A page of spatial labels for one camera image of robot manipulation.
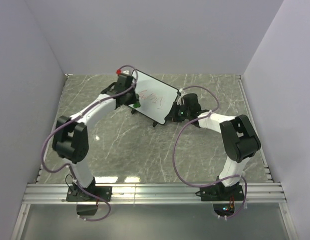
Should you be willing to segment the green whiteboard eraser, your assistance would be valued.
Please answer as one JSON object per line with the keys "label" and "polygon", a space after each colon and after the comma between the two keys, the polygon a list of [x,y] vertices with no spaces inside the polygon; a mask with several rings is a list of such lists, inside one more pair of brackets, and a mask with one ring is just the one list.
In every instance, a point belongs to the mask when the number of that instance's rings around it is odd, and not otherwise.
{"label": "green whiteboard eraser", "polygon": [[133,104],[133,108],[139,108],[141,105],[140,105],[140,102],[139,101],[137,101],[137,102],[135,102],[134,104]]}

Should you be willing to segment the small white whiteboard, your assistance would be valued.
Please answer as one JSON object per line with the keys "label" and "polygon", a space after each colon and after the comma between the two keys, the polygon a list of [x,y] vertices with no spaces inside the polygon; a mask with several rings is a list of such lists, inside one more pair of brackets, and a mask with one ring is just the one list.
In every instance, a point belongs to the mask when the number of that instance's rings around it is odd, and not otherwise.
{"label": "small white whiteboard", "polygon": [[132,76],[138,78],[135,93],[139,97],[140,106],[134,103],[129,107],[154,122],[164,125],[165,118],[178,98],[179,90],[139,70],[134,70]]}

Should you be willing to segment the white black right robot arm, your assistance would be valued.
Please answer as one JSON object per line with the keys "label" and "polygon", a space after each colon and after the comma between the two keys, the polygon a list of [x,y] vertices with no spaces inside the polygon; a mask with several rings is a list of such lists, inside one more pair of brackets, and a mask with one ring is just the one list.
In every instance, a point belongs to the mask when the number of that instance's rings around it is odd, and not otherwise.
{"label": "white black right robot arm", "polygon": [[199,186],[201,198],[227,200],[242,191],[239,185],[242,171],[261,148],[248,116],[228,116],[204,110],[198,102],[197,94],[189,93],[173,103],[166,119],[177,123],[188,120],[198,128],[221,134],[226,162],[215,183]]}

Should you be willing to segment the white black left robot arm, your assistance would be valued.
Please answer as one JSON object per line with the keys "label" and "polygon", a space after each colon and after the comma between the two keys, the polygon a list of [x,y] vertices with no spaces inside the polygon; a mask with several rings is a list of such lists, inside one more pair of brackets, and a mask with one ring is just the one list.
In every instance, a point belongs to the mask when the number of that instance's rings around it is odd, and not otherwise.
{"label": "white black left robot arm", "polygon": [[63,115],[57,120],[52,147],[70,169],[74,189],[84,201],[97,196],[95,178],[85,160],[89,151],[88,131],[120,106],[137,104],[136,83],[135,77],[120,73],[117,81],[102,90],[84,109],[70,117]]}

